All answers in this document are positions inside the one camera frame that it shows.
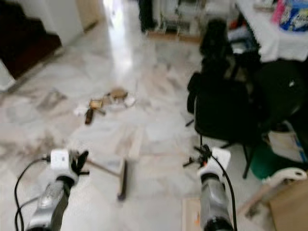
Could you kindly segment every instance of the black chair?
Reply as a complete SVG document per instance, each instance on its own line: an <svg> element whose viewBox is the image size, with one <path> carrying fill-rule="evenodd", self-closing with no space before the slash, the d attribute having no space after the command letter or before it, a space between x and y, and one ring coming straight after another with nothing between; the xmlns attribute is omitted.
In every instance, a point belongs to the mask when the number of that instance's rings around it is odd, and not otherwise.
<svg viewBox="0 0 308 231"><path fill-rule="evenodd" d="M235 143L243 145L247 162L244 179L261 134L291 116L306 99L306 86L293 62L264 65L256 73L254 83L258 110L251 106L244 83L214 78L202 83L203 90L197 93L194 107L195 130L200 135L201 147L203 136L227 141L221 148ZM250 154L246 146L252 147Z"/></svg>

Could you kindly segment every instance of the white tile floor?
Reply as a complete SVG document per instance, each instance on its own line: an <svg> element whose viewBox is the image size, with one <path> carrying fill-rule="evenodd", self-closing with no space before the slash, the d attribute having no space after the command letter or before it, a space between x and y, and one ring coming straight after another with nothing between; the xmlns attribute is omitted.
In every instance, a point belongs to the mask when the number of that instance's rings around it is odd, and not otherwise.
<svg viewBox="0 0 308 231"><path fill-rule="evenodd" d="M198 196L196 166L182 168L198 144L186 113L186 85L200 69L198 46L155 41L140 32L136 1L117 1L115 14L50 60L15 92L0 96L1 230L14 230L13 188L30 160L55 147L89 149L102 164L122 157L129 164L129 191L116 201L117 181L96 169L72 190L62 231L181 230L181 201ZM73 110L113 86L137 97L134 107L97 115L86 127ZM204 138L219 146L220 141ZM241 146L230 148L228 168L237 205L260 186L245 166ZM32 198L52 180L43 164L23 179L20 200ZM23 210L29 222L35 204ZM239 230L256 230L241 221Z"/></svg>

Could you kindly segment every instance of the white table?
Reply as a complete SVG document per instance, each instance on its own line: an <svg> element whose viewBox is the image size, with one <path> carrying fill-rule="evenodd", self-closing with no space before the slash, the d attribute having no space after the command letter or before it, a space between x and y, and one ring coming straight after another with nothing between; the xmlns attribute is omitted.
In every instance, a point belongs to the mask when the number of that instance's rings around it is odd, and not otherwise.
<svg viewBox="0 0 308 231"><path fill-rule="evenodd" d="M272 13L256 11L254 0L236 0L260 45L261 62L277 59L305 61L308 57L308 32L284 31L270 19Z"/></svg>

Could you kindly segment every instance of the debris on floor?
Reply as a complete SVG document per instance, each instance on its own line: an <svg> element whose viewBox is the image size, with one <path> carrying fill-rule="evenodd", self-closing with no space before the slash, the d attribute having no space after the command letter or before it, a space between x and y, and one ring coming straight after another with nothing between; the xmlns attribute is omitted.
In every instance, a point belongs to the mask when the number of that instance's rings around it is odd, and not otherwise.
<svg viewBox="0 0 308 231"><path fill-rule="evenodd" d="M94 112L98 112L105 116L106 111L121 111L132 107L135 102L136 99L132 94L124 88L118 87L112 89L100 99L91 99L88 107L79 105L78 108L74 110L74 113L77 116L85 115L85 124L90 125L93 120Z"/></svg>

